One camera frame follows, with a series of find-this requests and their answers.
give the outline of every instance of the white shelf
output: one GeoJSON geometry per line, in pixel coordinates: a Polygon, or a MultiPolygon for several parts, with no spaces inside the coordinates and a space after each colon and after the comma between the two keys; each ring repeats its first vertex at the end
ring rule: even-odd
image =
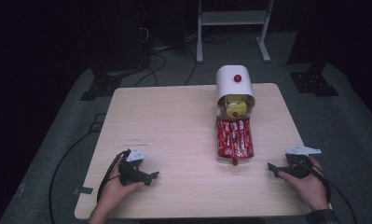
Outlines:
{"type": "Polygon", "coordinates": [[[266,10],[202,12],[201,25],[264,24],[266,10]]]}

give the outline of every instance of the hand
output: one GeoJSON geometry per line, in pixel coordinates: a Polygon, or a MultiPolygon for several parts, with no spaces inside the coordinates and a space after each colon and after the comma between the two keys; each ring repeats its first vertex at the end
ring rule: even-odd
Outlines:
{"type": "MultiPolygon", "coordinates": [[[[320,163],[317,162],[313,157],[308,156],[313,166],[322,169],[320,163]]],[[[318,169],[313,167],[313,169],[319,174],[323,175],[318,169]]],[[[303,179],[298,179],[286,172],[280,171],[278,175],[293,185],[296,188],[301,199],[308,205],[310,210],[322,210],[330,209],[328,201],[326,198],[326,192],[323,183],[314,175],[309,174],[303,179]]]]}
{"type": "Polygon", "coordinates": [[[122,161],[122,157],[119,158],[118,162],[114,165],[112,172],[110,173],[109,180],[103,187],[101,198],[90,214],[89,224],[104,223],[110,212],[115,209],[125,197],[135,192],[140,187],[144,186],[144,182],[132,183],[128,186],[122,186],[119,182],[118,166],[122,161]]]}

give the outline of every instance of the gray carpet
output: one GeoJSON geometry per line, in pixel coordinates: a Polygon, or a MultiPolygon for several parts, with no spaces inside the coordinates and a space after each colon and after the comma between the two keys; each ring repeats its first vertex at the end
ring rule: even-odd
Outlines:
{"type": "MultiPolygon", "coordinates": [[[[298,93],[289,72],[305,71],[309,65],[286,65],[295,36],[294,33],[267,35],[266,45],[271,63],[263,62],[255,42],[256,34],[234,35],[228,42],[205,44],[204,63],[197,64],[188,85],[215,84],[215,73],[225,64],[246,66],[254,83],[276,83],[304,144],[324,152],[316,158],[324,167],[327,177],[347,196],[359,223],[372,223],[372,114],[352,90],[346,77],[330,64],[325,67],[323,75],[339,96],[316,97],[311,93],[298,93]]],[[[190,43],[187,48],[195,53],[196,45],[190,43]]],[[[165,57],[166,64],[157,72],[158,84],[184,85],[194,66],[191,54],[172,49],[160,55],[165,57]]],[[[160,57],[152,57],[152,69],[161,65],[160,57]]],[[[148,73],[145,69],[123,78],[121,87],[133,87],[148,73]]],[[[92,80],[91,71],[86,70],[69,92],[1,223],[50,223],[48,190],[57,164],[68,148],[88,132],[95,115],[105,113],[110,104],[110,97],[79,101],[92,80]]],[[[139,86],[155,85],[156,80],[150,76],[139,86]]],[[[85,220],[77,220],[74,216],[78,198],[75,189],[83,185],[98,137],[98,133],[85,137],[66,156],[58,170],[52,191],[56,223],[85,223],[85,220]]],[[[335,191],[332,205],[342,223],[352,223],[349,209],[335,191]]],[[[304,217],[263,217],[263,220],[268,224],[306,223],[304,217]]],[[[206,220],[192,221],[204,223],[206,220]]],[[[231,219],[228,223],[237,223],[237,219],[231,219]]]]}

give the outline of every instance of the white metal stand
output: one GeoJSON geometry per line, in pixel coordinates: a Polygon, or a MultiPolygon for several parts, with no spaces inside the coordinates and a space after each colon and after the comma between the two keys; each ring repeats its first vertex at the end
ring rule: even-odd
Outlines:
{"type": "Polygon", "coordinates": [[[213,11],[202,12],[202,3],[199,0],[198,5],[198,42],[197,42],[197,62],[203,63],[202,48],[202,26],[203,25],[263,25],[261,36],[257,37],[257,43],[260,48],[264,62],[270,62],[270,57],[265,47],[265,36],[268,30],[270,14],[272,12],[274,0],[269,0],[267,10],[255,11],[213,11]]]}

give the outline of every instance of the dark background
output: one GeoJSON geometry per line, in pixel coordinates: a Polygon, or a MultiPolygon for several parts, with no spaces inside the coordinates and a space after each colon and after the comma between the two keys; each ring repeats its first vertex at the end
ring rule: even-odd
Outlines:
{"type": "MultiPolygon", "coordinates": [[[[267,1],[203,6],[255,9],[267,1]]],[[[197,1],[0,1],[0,216],[91,58],[143,66],[149,44],[141,44],[139,26],[181,48],[196,31],[197,1]]],[[[287,31],[298,31],[289,63],[323,54],[372,111],[372,1],[276,0],[269,32],[287,31]]]]}

